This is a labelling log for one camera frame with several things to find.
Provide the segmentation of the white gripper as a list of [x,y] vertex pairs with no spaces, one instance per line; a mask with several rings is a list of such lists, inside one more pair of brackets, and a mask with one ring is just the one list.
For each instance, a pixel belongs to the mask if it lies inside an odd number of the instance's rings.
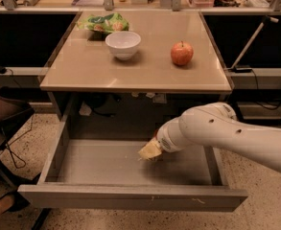
[[157,139],[153,137],[138,154],[142,159],[152,160],[161,155],[162,150],[177,152],[184,150],[186,145],[187,140],[182,136],[178,123],[166,123],[157,131]]

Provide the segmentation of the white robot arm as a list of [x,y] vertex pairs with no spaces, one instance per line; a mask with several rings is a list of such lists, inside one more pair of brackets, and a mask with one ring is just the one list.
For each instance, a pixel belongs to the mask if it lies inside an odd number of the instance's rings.
[[227,103],[185,110],[165,123],[139,155],[153,159],[195,145],[230,150],[281,173],[281,128],[242,123]]

